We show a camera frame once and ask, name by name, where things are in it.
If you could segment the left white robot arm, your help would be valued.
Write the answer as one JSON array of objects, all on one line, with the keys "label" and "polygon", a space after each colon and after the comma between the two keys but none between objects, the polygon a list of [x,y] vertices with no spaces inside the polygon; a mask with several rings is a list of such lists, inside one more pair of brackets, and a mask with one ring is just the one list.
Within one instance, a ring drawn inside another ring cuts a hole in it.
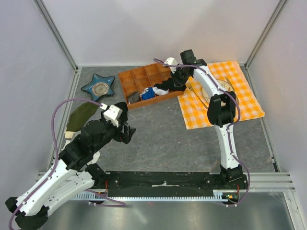
[{"label": "left white robot arm", "polygon": [[9,228],[15,221],[22,230],[37,230],[76,194],[104,186],[107,175],[94,161],[94,155],[112,140],[128,144],[135,132],[128,123],[115,126],[110,121],[93,120],[86,124],[31,189],[7,199],[5,205],[12,213]]}]

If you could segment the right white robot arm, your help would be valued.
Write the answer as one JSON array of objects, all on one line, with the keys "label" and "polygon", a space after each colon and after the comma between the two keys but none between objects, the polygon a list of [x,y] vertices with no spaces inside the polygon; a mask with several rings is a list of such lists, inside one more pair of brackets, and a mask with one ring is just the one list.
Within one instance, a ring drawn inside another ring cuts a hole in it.
[{"label": "right white robot arm", "polygon": [[237,180],[243,177],[242,165],[238,162],[233,135],[235,122],[236,94],[228,91],[212,75],[207,63],[203,59],[196,59],[193,51],[185,50],[180,53],[182,63],[169,57],[165,63],[171,69],[171,76],[176,83],[183,84],[189,77],[193,77],[209,96],[207,117],[214,126],[221,150],[220,184],[224,188],[232,188]]}]

